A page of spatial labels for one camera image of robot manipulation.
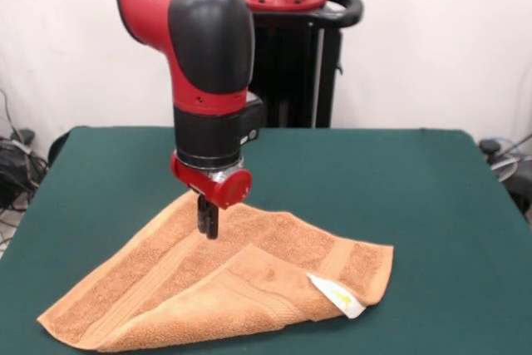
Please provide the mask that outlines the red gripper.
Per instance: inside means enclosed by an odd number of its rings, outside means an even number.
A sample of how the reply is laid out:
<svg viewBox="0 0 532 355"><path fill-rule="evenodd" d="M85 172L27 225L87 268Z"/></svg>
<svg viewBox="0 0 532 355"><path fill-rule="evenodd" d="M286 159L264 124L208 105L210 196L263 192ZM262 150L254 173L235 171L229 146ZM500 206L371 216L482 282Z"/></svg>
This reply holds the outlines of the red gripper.
<svg viewBox="0 0 532 355"><path fill-rule="evenodd" d="M170 167L179 181L200 195L197 199L199 232L208 239L217 239L219 208L226 210L243 202L251 190L253 177L244 168L244 159L218 170L199 170L182 163L173 154Z"/></svg>

